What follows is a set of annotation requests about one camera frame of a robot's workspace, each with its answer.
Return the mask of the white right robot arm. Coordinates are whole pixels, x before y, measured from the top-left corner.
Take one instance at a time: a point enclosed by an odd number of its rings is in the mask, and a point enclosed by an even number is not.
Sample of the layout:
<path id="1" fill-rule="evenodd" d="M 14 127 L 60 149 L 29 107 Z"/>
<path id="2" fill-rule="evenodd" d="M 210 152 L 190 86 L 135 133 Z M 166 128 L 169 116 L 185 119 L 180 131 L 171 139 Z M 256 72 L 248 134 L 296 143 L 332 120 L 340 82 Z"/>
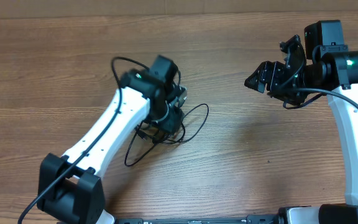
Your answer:
<path id="1" fill-rule="evenodd" d="M 344 203 L 282 207 L 248 223 L 358 223 L 358 50 L 344 42 L 339 20 L 318 21 L 280 43 L 282 62 L 262 62 L 244 82 L 288 110 L 326 97 L 336 121 L 345 167 Z"/>

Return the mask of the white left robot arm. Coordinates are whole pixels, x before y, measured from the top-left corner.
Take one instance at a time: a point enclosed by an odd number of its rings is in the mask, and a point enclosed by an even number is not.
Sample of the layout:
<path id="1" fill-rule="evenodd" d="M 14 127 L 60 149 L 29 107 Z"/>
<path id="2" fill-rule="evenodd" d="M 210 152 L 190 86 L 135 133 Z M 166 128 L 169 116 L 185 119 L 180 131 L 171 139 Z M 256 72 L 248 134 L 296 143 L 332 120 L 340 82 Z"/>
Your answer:
<path id="1" fill-rule="evenodd" d="M 174 81 L 178 74 L 161 55 L 150 67 L 124 73 L 91 129 L 62 156 L 50 153 L 42 161 L 37 208 L 62 223 L 116 223 L 105 210 L 102 179 L 135 128 L 145 123 L 168 136 L 179 130 L 187 89 Z"/>

